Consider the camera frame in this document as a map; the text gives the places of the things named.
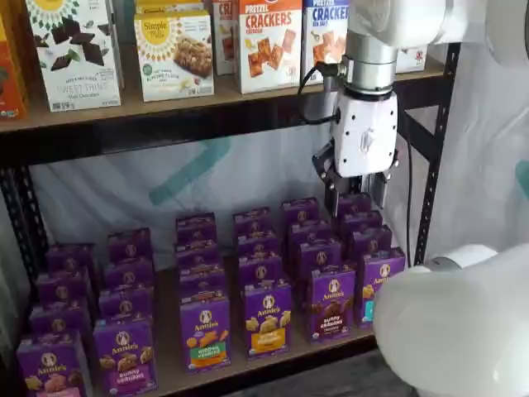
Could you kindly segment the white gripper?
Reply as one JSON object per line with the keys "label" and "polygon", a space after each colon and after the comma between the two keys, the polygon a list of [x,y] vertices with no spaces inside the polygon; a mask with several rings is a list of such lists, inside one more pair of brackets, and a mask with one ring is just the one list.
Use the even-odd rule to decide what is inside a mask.
{"label": "white gripper", "polygon": [[399,165],[396,148],[398,97],[361,95],[343,88],[337,94],[338,123],[331,125],[330,140],[312,156],[312,165],[324,183],[324,206],[331,218],[338,218],[342,194],[350,192],[350,178],[367,177],[367,192],[379,207],[385,206],[392,169]]}

